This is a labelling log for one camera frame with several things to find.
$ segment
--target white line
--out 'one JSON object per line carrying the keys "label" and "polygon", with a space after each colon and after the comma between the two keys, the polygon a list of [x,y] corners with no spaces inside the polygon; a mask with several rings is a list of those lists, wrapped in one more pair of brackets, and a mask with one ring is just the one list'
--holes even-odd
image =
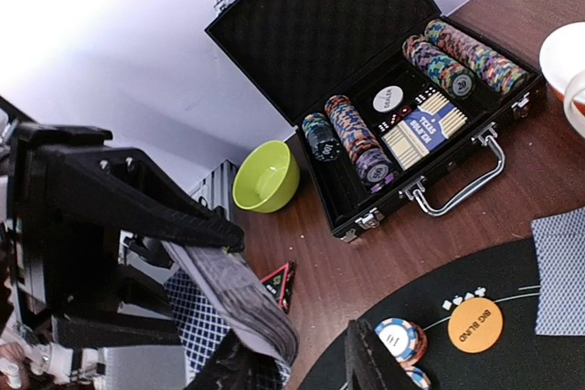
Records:
{"label": "white line", "polygon": [[508,301],[508,300],[514,300],[514,299],[522,299],[523,297],[533,297],[533,296],[539,296],[539,295],[540,295],[539,292],[531,292],[529,294],[521,294],[519,296],[505,297],[503,299],[494,300],[494,302],[495,303],[499,303],[501,301]]}
{"label": "white line", "polygon": [[[522,288],[518,288],[519,290],[531,290],[531,289],[535,289],[535,288],[540,288],[540,285],[535,285],[534,287],[522,287]],[[498,300],[494,300],[494,303],[500,303],[502,301],[508,301],[508,300],[514,300],[514,299],[522,299],[524,297],[534,297],[534,296],[539,296],[540,293],[539,292],[530,292],[528,294],[520,294],[517,296],[511,296],[511,297],[504,297],[503,299],[498,299]],[[435,326],[437,326],[438,324],[443,323],[444,321],[448,321],[451,317],[445,317],[444,319],[441,319],[439,321],[436,321],[435,323],[433,323],[430,326],[427,326],[426,328],[424,328],[423,330],[426,332],[428,331],[430,328],[434,328]],[[342,387],[339,390],[347,390],[347,383],[343,384]]]}

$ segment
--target black poker table mat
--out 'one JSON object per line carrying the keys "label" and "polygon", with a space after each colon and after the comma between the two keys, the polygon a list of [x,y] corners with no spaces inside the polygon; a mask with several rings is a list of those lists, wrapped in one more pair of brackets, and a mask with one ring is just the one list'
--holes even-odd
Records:
{"label": "black poker table mat", "polygon": [[[447,324],[454,308],[446,311],[442,304],[475,294],[478,288],[485,288],[485,297],[500,306],[504,331],[488,351],[469,354],[449,340]],[[389,317],[422,327],[429,348],[417,367],[431,379],[434,390],[585,388],[585,337],[536,336],[538,295],[534,243],[526,239],[435,269],[387,296],[362,318],[373,327]],[[344,337],[342,333],[325,350],[301,389],[346,389]]]}

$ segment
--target poker chip case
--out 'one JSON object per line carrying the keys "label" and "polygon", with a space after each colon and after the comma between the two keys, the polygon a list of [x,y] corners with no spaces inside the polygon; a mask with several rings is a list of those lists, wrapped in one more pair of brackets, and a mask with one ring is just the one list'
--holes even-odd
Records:
{"label": "poker chip case", "polygon": [[[372,100],[384,88],[403,90],[402,103],[417,100],[441,87],[403,56],[402,45],[412,35],[424,35],[430,21],[440,18],[494,49],[527,72],[526,81],[498,94],[479,79],[464,100],[451,100],[464,114],[462,128],[400,169],[396,178],[371,193],[360,182],[349,156],[342,152],[322,162],[300,127],[305,116],[321,112],[333,95],[345,95],[380,139],[391,113],[374,109]],[[433,0],[236,0],[206,32],[258,90],[293,126],[309,163],[329,226],[335,237],[350,242],[409,202],[431,216],[445,215],[503,172],[505,153],[497,134],[526,117],[545,82],[540,73],[495,42],[449,17],[441,16]],[[444,97],[450,98],[447,92]],[[479,148],[491,150],[497,165],[462,189],[442,207],[432,207],[425,191],[455,166],[463,165]],[[384,145],[388,157],[395,152]]]}

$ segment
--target green bowl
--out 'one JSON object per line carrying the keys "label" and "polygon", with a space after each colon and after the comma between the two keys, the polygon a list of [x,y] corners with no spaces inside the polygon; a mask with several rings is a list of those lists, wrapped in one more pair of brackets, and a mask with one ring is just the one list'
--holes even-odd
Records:
{"label": "green bowl", "polygon": [[234,202],[244,210],[275,212],[293,198],[299,175],[299,165],[286,143],[266,142],[239,168],[232,191]]}

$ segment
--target wall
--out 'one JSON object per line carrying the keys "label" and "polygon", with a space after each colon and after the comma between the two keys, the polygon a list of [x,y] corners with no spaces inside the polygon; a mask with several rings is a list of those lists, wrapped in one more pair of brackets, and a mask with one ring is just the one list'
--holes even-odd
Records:
{"label": "wall", "polygon": [[0,0],[0,95],[45,123],[108,128],[190,189],[293,132],[204,34],[215,2]]}

